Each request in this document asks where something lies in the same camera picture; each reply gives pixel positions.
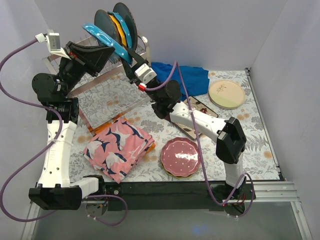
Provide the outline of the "blue polka dot plate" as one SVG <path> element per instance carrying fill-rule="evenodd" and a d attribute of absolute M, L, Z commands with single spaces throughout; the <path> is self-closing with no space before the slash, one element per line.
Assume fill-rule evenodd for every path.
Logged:
<path fill-rule="evenodd" d="M 133 58 L 129 55 L 128 51 L 100 28 L 92 23 L 85 23 L 82 25 L 82 28 L 104 45 L 113 47 L 115 53 L 128 64 L 131 65 L 133 63 Z"/>

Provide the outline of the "square floral plate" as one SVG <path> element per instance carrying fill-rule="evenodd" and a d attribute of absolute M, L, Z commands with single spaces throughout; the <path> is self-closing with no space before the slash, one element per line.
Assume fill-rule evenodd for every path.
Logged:
<path fill-rule="evenodd" d="M 213 111 L 211 108 L 209 108 L 207 105 L 205 105 L 203 102 L 201 102 L 200 100 L 198 100 L 197 98 L 193 97 L 193 96 L 189 96 L 189 101 L 191 104 L 191 107 L 193 110 L 198 110 L 204 114 L 207 114 L 211 117 L 215 117 L 218 118 L 219 115 Z M 196 133 L 195 131 L 191 128 L 188 127 L 186 125 L 180 124 L 180 123 L 175 123 L 174 124 L 183 132 L 187 135 L 188 138 L 190 138 L 191 140 L 196 140 Z"/>

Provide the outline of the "cream round plate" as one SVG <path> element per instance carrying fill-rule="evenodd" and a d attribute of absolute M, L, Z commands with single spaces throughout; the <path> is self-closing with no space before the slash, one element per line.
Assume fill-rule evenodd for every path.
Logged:
<path fill-rule="evenodd" d="M 208 88 L 208 96 L 215 105 L 223 109 L 236 109 L 246 100 L 244 89 L 227 79 L 214 81 Z"/>

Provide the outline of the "pink polka dot plate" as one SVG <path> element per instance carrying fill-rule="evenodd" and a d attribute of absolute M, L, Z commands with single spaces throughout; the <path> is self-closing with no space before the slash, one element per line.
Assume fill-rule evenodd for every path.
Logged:
<path fill-rule="evenodd" d="M 175 176 L 195 174 L 201 165 L 198 145 L 186 137 L 175 137 L 161 149 L 160 162 Z"/>

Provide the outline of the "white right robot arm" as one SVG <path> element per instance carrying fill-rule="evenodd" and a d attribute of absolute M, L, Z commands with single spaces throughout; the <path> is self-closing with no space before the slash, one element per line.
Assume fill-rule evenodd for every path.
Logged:
<path fill-rule="evenodd" d="M 224 163 L 227 195 L 232 199 L 243 195 L 245 175 L 242 158 L 247 139 L 240 121 L 234 117 L 216 118 L 193 109 L 190 102 L 182 102 L 182 94 L 188 92 L 181 91 L 186 87 L 183 81 L 172 79 L 173 73 L 181 70 L 177 62 L 167 79 L 159 82 L 146 59 L 128 47 L 124 48 L 124 53 L 128 55 L 121 60 L 126 76 L 150 97 L 155 114 L 160 119 L 192 128 L 196 134 L 204 134 L 214 141 L 215 154 Z"/>

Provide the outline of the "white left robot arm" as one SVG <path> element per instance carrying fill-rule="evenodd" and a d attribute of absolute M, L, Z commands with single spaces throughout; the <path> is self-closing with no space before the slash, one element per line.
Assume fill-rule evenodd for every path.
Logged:
<path fill-rule="evenodd" d="M 97 175 L 85 176 L 72 183 L 69 162 L 72 140 L 79 117 L 79 100 L 70 97 L 71 90 L 85 74 L 96 77 L 104 68 L 114 47 L 83 46 L 68 42 L 57 74 L 38 73 L 31 82 L 38 101 L 47 107 L 47 144 L 43 170 L 29 199 L 44 210 L 77 210 L 88 195 L 95 200 L 106 196 L 103 180 Z"/>

